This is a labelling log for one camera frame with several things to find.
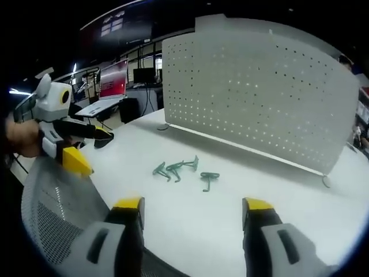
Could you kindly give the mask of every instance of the black cable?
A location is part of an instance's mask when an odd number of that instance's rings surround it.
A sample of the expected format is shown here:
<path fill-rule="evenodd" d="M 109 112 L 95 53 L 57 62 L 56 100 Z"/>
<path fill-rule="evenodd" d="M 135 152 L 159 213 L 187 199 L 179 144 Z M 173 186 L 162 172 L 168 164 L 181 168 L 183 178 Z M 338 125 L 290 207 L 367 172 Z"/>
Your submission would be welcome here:
<path fill-rule="evenodd" d="M 143 116 L 146 112 L 146 109 L 148 108 L 148 102 L 149 102 L 149 93 L 148 93 L 148 89 L 146 87 L 146 105 L 145 105 L 145 109 L 144 111 L 142 112 L 141 116 Z"/>
<path fill-rule="evenodd" d="M 138 49 L 137 58 L 138 58 L 138 68 L 143 68 L 143 61 L 142 61 L 142 55 L 144 53 L 144 49 L 140 47 Z"/>
<path fill-rule="evenodd" d="M 323 185 L 326 187 L 326 188 L 328 188 L 328 189 L 330 189 L 330 186 L 328 186 L 326 183 L 325 183 L 325 181 L 324 181 L 324 178 L 328 178 L 328 176 L 327 175 L 324 175 L 323 177 L 322 177 L 322 183 L 323 183 Z"/>
<path fill-rule="evenodd" d="M 20 165 L 20 167 L 22 167 L 22 169 L 28 174 L 28 171 L 24 168 L 24 166 L 20 163 L 20 161 L 18 160 L 18 157 L 16 157 L 15 155 L 14 155 L 14 158 L 15 158 L 15 160 L 16 160 L 16 162 Z"/>
<path fill-rule="evenodd" d="M 154 107 L 152 106 L 152 103 L 151 103 L 150 93 L 151 93 L 151 88 L 149 88 L 149 102 L 150 102 L 150 106 L 151 106 L 152 111 L 155 111 Z"/>
<path fill-rule="evenodd" d="M 141 53 L 141 46 L 139 46 L 137 50 L 137 68 L 141 68 L 140 53 Z"/>
<path fill-rule="evenodd" d="M 141 48 L 141 58 L 140 61 L 142 63 L 141 68 L 145 68 L 145 61 L 144 61 L 144 48 Z"/>

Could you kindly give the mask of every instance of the ceiling light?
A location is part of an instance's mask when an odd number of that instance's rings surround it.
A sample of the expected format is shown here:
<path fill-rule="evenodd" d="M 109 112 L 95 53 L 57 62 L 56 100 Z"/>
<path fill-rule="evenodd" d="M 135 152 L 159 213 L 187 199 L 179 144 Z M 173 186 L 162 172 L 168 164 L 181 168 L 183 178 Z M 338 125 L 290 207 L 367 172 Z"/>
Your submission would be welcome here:
<path fill-rule="evenodd" d="M 10 91 L 9 91 L 10 94 L 17 94 L 17 95 L 31 95 L 29 92 L 21 92 L 21 91 L 18 91 L 14 88 L 12 88 Z"/>

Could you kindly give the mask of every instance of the robotic arm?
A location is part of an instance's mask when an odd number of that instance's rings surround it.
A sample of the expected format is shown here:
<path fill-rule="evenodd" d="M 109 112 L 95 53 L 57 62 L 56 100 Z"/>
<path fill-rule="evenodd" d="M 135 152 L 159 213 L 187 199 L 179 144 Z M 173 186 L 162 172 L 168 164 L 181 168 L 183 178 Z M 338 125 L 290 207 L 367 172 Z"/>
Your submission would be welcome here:
<path fill-rule="evenodd" d="M 23 119 L 31 117 L 39 121 L 40 146 L 44 154 L 57 160 L 69 171 L 89 176 L 93 172 L 91 166 L 66 137 L 95 139 L 105 145 L 114 138 L 114 134 L 95 125 L 69 118 L 71 92 L 69 84 L 52 82 L 50 76 L 46 74 L 29 100 L 35 99 L 34 106 L 22 111 L 24 103 L 21 103 L 14 114 L 21 113 Z"/>

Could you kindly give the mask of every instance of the human hand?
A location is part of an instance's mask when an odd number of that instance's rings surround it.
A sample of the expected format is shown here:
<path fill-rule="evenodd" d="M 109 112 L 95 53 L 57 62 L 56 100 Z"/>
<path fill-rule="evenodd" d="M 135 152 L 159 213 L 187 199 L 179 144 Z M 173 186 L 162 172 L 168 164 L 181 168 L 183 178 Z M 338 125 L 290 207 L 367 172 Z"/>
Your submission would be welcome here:
<path fill-rule="evenodd" d="M 6 137 L 20 155 L 28 158 L 40 155 L 39 124 L 36 121 L 7 121 Z"/>

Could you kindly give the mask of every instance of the person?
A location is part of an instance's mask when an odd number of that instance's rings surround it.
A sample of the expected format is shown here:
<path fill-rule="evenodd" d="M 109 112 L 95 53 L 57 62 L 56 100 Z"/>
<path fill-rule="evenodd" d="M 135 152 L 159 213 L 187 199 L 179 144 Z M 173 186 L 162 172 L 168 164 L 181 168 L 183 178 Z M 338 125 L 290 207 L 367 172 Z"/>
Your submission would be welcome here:
<path fill-rule="evenodd" d="M 18 153 L 28 158 L 40 155 L 39 125 L 36 121 L 15 123 L 3 114 L 1 131 L 4 155 Z M 23 185 L 6 168 L 4 161 L 5 156 L 3 156 L 1 167 L 0 203 L 2 207 L 0 211 L 2 211 L 2 226 L 5 226 L 3 228 L 3 250 L 6 252 L 6 272 L 11 272 L 9 274 L 12 276 L 29 272 L 36 276 L 57 276 L 24 228 L 21 217 Z M 22 259 L 27 259 L 27 266 L 20 266 L 23 264 L 23 262 L 19 263 Z"/>
<path fill-rule="evenodd" d="M 34 120 L 15 123 L 11 119 L 5 122 L 7 151 L 16 152 L 26 158 L 40 155 L 39 124 Z"/>

